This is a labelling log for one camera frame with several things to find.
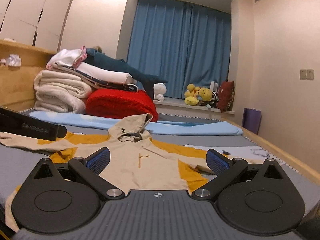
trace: folded white blanket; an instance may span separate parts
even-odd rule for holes
[[[136,82],[129,73],[104,70],[84,62],[79,64],[77,70],[106,82],[116,84],[129,84]]]
[[[51,70],[42,70],[35,78],[33,86],[35,91],[44,85],[61,87],[77,98],[88,98],[92,88],[81,81],[81,78],[69,73],[61,73]]]
[[[42,85],[36,92],[35,109],[58,113],[85,113],[85,103],[66,89],[55,85]]]

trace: small blue cloth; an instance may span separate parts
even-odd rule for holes
[[[30,113],[30,116],[55,124],[96,128],[102,130],[108,130],[117,122],[119,122],[119,119],[74,113],[34,111]],[[243,131],[240,128],[228,122],[208,123],[194,126],[186,126],[185,123],[184,125],[181,125],[179,122],[177,122],[177,124],[171,123],[151,122],[146,126],[146,130],[148,130],[151,134],[166,135],[222,136],[243,134]]]

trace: light switch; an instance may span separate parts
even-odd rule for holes
[[[300,79],[301,80],[306,80],[307,79],[307,70],[306,69],[301,69],[300,70]]]
[[[314,78],[314,70],[313,69],[307,69],[307,79],[313,80]]]

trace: pink cloth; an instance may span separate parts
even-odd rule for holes
[[[51,70],[54,64],[77,68],[87,57],[85,46],[82,46],[81,49],[63,49],[49,60],[47,63],[47,69]]]

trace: red cushion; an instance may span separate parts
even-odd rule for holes
[[[231,103],[233,101],[235,94],[235,83],[233,81],[227,82],[224,81],[218,91],[218,97],[219,101],[217,103],[217,108],[220,109],[220,111],[226,112],[229,107],[231,106]]]
[[[156,106],[145,91],[137,93],[116,89],[98,89],[86,103],[89,115],[122,119],[129,115],[152,114],[152,122],[158,121]]]

